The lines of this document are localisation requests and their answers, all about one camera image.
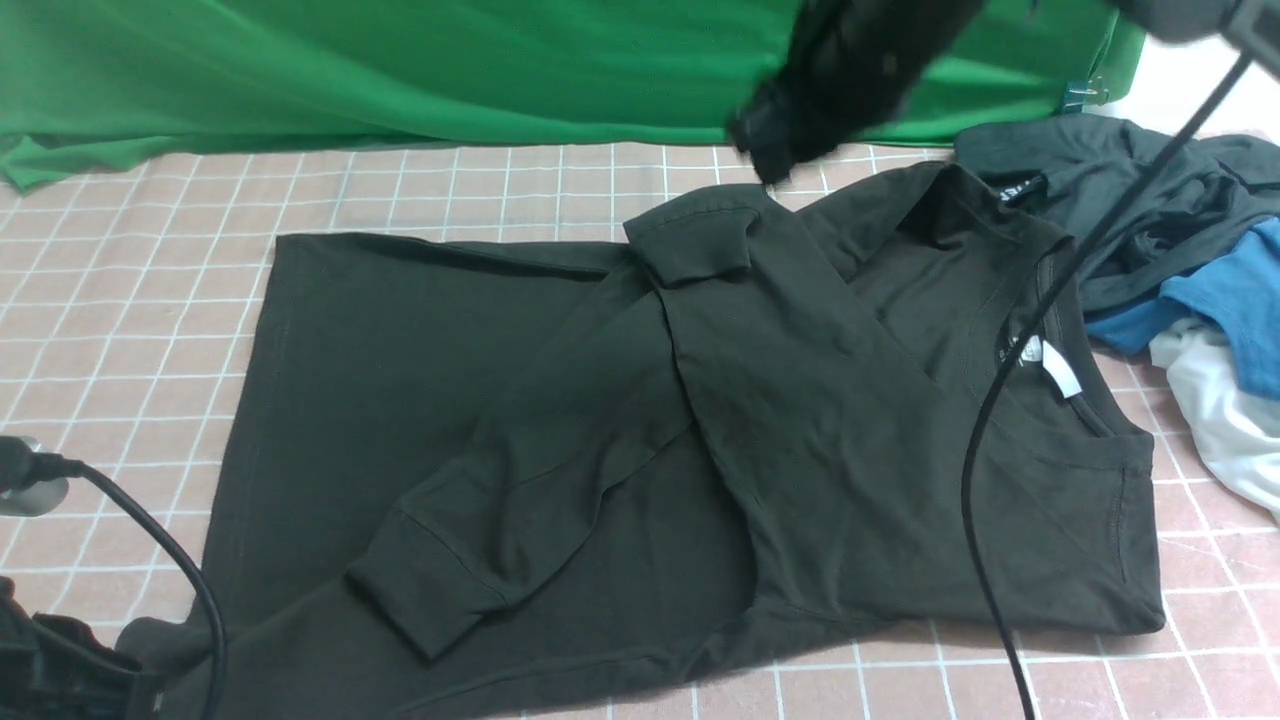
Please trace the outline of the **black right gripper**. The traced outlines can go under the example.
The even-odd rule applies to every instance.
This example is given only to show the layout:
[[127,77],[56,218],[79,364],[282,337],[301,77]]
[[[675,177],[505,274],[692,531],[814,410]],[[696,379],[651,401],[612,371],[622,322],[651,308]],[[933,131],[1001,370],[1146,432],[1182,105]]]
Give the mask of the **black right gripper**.
[[804,1],[782,65],[767,72],[726,132],[764,186],[890,123],[983,1]]

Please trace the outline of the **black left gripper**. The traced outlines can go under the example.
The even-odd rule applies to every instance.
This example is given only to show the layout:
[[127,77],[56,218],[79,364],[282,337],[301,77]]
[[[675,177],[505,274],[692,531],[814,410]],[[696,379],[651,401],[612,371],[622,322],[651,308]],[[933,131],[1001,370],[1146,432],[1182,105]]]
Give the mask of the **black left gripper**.
[[74,618],[28,615],[1,579],[3,719],[155,719],[160,676]]

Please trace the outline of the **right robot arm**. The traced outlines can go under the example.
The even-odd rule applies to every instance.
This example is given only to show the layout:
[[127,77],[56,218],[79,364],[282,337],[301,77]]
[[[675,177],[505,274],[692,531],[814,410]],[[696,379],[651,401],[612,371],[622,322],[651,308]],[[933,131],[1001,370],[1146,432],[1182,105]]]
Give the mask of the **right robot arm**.
[[927,72],[954,49],[964,56],[1029,59],[1046,41],[1051,61],[1096,63],[1115,35],[1135,29],[1164,44],[1220,37],[1240,68],[1277,73],[1275,1],[1053,1],[1044,19],[1028,5],[984,1],[805,1],[780,65],[764,73],[724,132],[764,184],[897,120]]

